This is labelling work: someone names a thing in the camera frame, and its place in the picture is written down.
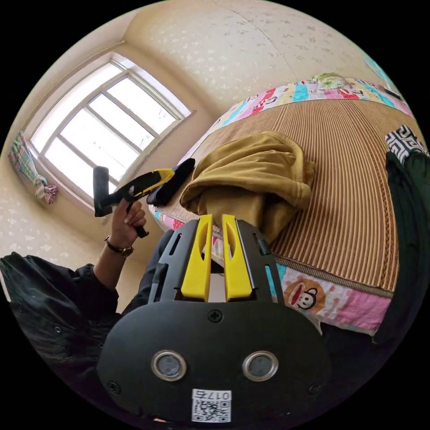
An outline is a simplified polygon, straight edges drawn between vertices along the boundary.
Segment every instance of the wall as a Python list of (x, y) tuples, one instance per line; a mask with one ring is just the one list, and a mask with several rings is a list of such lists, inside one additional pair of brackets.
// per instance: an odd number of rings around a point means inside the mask
[(349, 39), (269, 1), (159, 2), (139, 12), (125, 38), (193, 88), (217, 117), (251, 95), (318, 73), (383, 84)]
[[(0, 256), (15, 251), (36, 255), (60, 266), (77, 269), (96, 263), (103, 243), (96, 243), (46, 210), (31, 196), (7, 154), (0, 155)], [(118, 311), (137, 292), (145, 265), (128, 260), (118, 283)]]
[[(121, 41), (124, 38), (124, 32), (128, 24), (137, 13), (138, 10), (129, 12), (96, 29), (70, 48), (53, 64), (31, 91), (17, 114), (6, 139), (7, 148), (10, 147), (18, 131), (28, 121), (40, 103), (49, 96), (55, 85), (58, 85), (70, 70), (85, 62), (91, 55)], [(188, 109), (198, 111), (196, 115), (191, 116), (169, 136), (168, 140), (151, 155), (140, 171), (174, 167), (181, 156), (205, 133), (216, 118), (206, 112), (204, 106), (188, 93), (187, 89), (175, 79), (174, 75), (166, 72), (151, 58), (147, 58), (143, 53), (138, 52), (127, 43), (118, 49), (118, 53), (130, 56), (132, 61), (147, 70), (156, 79), (159, 79)], [(93, 214), (83, 211), (75, 201), (68, 200), (62, 194), (58, 194), (54, 205), (49, 207), (45, 205), (44, 210), (53, 219), (65, 222), (76, 230), (77, 234), (79, 233), (83, 239), (94, 242), (97, 244), (96, 246), (103, 244), (104, 238), (110, 232), (109, 223), (102, 225), (101, 219), (96, 219)], [(152, 250), (162, 235), (161, 228), (149, 214), (146, 228), (150, 235), (142, 241), (137, 241), (135, 252), (129, 258), (130, 261), (136, 261), (143, 265), (150, 258)]]

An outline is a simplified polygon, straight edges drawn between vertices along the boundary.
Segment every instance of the striped mat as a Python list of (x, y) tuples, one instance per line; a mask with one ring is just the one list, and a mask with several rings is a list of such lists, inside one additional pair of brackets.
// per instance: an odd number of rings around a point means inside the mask
[[(299, 212), (271, 250), (278, 263), (359, 291), (391, 297), (399, 271), (396, 221), (385, 170), (385, 135), (416, 121), (364, 100), (310, 100), (274, 107), (209, 135), (196, 163), (220, 145), (250, 134), (289, 136), (317, 165), (309, 208)], [(161, 212), (198, 218), (179, 205), (182, 189)], [(221, 230), (214, 229), (221, 237)]]

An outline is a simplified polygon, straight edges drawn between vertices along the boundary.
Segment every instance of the window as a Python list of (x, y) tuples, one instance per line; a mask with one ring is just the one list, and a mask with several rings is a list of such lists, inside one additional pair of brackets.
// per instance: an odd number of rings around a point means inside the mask
[(183, 111), (143, 79), (136, 65), (111, 57), (61, 97), (30, 143), (63, 186), (92, 204), (95, 166), (109, 169), (113, 192), (130, 166), (182, 119)]

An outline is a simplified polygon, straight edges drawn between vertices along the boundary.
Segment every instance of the dark green fabric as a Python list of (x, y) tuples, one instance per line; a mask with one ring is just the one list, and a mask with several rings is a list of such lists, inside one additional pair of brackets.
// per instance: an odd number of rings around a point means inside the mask
[(421, 152), (413, 152), (405, 160), (404, 168), (421, 196), (430, 232), (430, 157)]
[[(387, 153), (386, 169), (396, 216), (400, 269), (393, 298), (373, 337), (378, 344), (397, 337), (405, 326), (411, 324), (430, 281), (430, 229), (421, 194), (406, 169), (391, 152)], [(418, 168), (415, 171), (422, 191), (425, 183), (423, 172), (423, 169)]]

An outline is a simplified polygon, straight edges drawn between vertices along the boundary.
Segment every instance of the cartoon monkey face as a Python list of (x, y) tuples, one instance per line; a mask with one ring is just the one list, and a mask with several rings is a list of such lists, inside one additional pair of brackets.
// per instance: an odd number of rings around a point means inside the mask
[(317, 282), (300, 279), (286, 288), (284, 299), (285, 304), (292, 308), (316, 314), (324, 307), (326, 295)]

